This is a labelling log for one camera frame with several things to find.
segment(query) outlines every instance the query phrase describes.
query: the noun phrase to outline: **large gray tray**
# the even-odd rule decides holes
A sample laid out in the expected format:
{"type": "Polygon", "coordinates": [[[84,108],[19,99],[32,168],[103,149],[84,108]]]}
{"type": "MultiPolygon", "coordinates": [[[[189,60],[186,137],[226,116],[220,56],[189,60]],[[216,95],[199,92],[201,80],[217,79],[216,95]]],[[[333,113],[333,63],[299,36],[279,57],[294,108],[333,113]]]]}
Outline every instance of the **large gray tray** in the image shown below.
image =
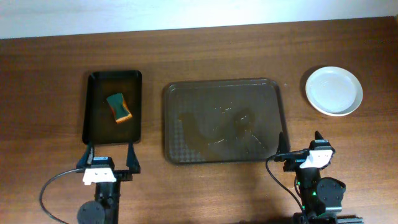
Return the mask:
{"type": "Polygon", "coordinates": [[[164,97],[165,156],[174,164],[264,161],[281,131],[290,149],[272,80],[171,83],[164,97]]]}

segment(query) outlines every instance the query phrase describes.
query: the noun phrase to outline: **green sponge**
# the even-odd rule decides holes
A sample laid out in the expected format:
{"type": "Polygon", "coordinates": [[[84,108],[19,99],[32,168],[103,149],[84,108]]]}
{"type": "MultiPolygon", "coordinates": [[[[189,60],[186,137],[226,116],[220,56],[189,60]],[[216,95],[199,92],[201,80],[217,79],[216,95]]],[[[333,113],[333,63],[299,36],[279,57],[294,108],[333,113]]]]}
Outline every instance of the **green sponge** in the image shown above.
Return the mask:
{"type": "Polygon", "coordinates": [[[132,114],[127,108],[127,104],[124,101],[123,94],[117,93],[107,97],[106,101],[109,103],[114,119],[116,123],[122,123],[132,118],[132,114]]]}

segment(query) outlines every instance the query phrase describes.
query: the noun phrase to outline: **black tray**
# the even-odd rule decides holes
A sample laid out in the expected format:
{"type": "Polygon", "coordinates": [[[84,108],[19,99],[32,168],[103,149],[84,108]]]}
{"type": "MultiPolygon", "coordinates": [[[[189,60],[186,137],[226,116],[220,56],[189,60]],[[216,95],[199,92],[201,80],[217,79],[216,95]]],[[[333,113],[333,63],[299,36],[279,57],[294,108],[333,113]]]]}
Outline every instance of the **black tray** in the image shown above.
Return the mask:
{"type": "Polygon", "coordinates": [[[172,83],[165,89],[165,156],[174,164],[264,161],[289,138],[276,82],[172,83]]]}
{"type": "Polygon", "coordinates": [[[140,71],[95,72],[88,77],[85,121],[82,140],[85,144],[138,142],[141,138],[140,71]],[[132,118],[116,124],[108,96],[122,93],[132,118]]]}

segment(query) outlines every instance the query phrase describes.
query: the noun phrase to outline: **cable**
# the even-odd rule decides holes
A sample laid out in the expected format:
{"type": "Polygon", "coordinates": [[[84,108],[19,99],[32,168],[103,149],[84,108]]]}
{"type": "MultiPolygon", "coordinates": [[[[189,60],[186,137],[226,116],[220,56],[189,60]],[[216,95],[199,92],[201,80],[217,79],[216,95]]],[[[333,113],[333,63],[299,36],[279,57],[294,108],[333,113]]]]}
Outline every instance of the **cable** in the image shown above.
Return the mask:
{"type": "Polygon", "coordinates": [[[276,179],[276,177],[272,174],[272,172],[271,172],[271,171],[269,170],[269,168],[268,168],[268,162],[269,162],[271,159],[274,159],[274,158],[277,157],[277,156],[286,156],[286,155],[289,155],[289,154],[291,154],[291,153],[292,153],[292,152],[283,153],[283,154],[275,154],[275,155],[273,155],[273,156],[268,157],[267,160],[266,160],[266,169],[267,169],[269,175],[274,179],[274,181],[275,181],[277,184],[279,184],[279,186],[281,186],[283,189],[285,189],[285,190],[294,198],[294,200],[295,200],[295,201],[297,202],[297,204],[299,205],[299,207],[300,207],[300,209],[301,209],[301,212],[303,213],[305,222],[310,223],[310,222],[308,221],[308,218],[307,218],[307,216],[306,216],[306,214],[305,214],[305,212],[304,212],[304,209],[303,209],[303,207],[301,206],[301,203],[300,203],[300,201],[297,199],[297,197],[296,197],[287,187],[285,187],[282,183],[280,183],[279,180],[276,179]]]}
{"type": "Polygon", "coordinates": [[[52,218],[52,219],[54,219],[55,221],[58,221],[58,222],[60,222],[60,223],[68,224],[67,222],[65,222],[65,221],[63,221],[63,220],[61,220],[61,219],[55,217],[53,214],[51,214],[51,212],[49,212],[49,211],[45,208],[45,206],[44,206],[44,204],[43,204],[43,194],[44,194],[44,190],[46,189],[46,187],[47,187],[49,184],[51,184],[51,182],[55,181],[56,179],[58,179],[59,177],[65,175],[65,174],[69,174],[69,173],[72,173],[72,172],[79,172],[79,171],[83,171],[83,170],[84,170],[84,168],[81,168],[81,169],[72,169],[72,170],[68,170],[68,171],[62,172],[62,173],[60,173],[60,174],[58,174],[58,175],[52,177],[50,180],[48,180],[48,181],[43,185],[42,190],[40,191],[40,195],[39,195],[39,203],[40,203],[40,206],[42,207],[43,212],[45,212],[50,218],[52,218]]]}
{"type": "Polygon", "coordinates": [[[296,191],[296,194],[301,198],[301,195],[300,195],[299,190],[297,189],[297,186],[298,186],[298,184],[297,184],[297,176],[295,176],[294,177],[294,190],[296,191]]]}

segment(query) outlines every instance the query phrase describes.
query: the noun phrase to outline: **wooden table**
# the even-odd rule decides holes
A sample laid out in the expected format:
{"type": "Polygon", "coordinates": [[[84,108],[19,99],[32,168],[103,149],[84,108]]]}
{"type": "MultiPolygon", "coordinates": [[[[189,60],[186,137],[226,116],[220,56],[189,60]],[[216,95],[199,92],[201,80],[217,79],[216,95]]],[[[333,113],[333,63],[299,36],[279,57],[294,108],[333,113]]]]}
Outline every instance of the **wooden table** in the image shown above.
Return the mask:
{"type": "MultiPolygon", "coordinates": [[[[142,173],[122,184],[120,223],[237,223],[289,217],[299,208],[264,163],[174,166],[162,141],[162,89],[184,80],[266,77],[281,88],[293,150],[319,130],[336,154],[322,176],[347,184],[344,215],[366,223],[398,219],[398,28],[393,17],[205,29],[0,40],[0,217],[2,223],[54,223],[38,203],[41,186],[74,168],[81,141],[87,76],[142,72],[142,173]],[[361,82],[364,100],[349,116],[313,109],[305,77],[325,65],[361,82]]],[[[125,168],[127,146],[97,147],[125,168]]],[[[271,163],[292,189],[294,174],[271,163]]],[[[52,183],[49,210],[76,223],[93,199],[81,174],[52,183]]]]}

